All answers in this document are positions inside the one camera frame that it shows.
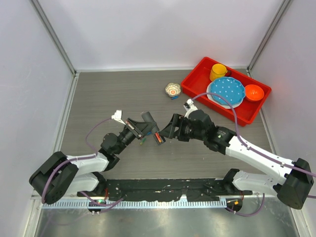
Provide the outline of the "red battery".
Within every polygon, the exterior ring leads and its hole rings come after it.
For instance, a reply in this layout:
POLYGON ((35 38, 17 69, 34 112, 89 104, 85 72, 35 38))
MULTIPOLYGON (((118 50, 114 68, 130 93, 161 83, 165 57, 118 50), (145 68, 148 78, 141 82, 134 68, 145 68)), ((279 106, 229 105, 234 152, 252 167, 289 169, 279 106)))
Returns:
POLYGON ((163 140, 162 140, 162 138, 160 137, 160 135, 158 133, 155 133, 155 137, 157 139, 157 143, 158 144, 162 144, 163 143, 163 140))

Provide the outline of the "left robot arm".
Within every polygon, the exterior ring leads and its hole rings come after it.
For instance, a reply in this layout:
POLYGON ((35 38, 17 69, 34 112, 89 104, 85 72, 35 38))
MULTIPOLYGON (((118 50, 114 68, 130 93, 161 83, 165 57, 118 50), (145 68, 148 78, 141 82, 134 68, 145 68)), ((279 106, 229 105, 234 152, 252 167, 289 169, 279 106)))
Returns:
POLYGON ((107 184, 102 172, 109 171, 119 162, 118 155, 134 140, 153 135, 160 145, 165 139, 159 134, 156 122, 147 116, 143 122, 127 119, 118 134, 104 136, 101 148, 85 156, 67 156, 53 153, 29 178, 30 185, 41 196, 43 204, 53 204, 64 195, 100 197, 106 195, 107 184))

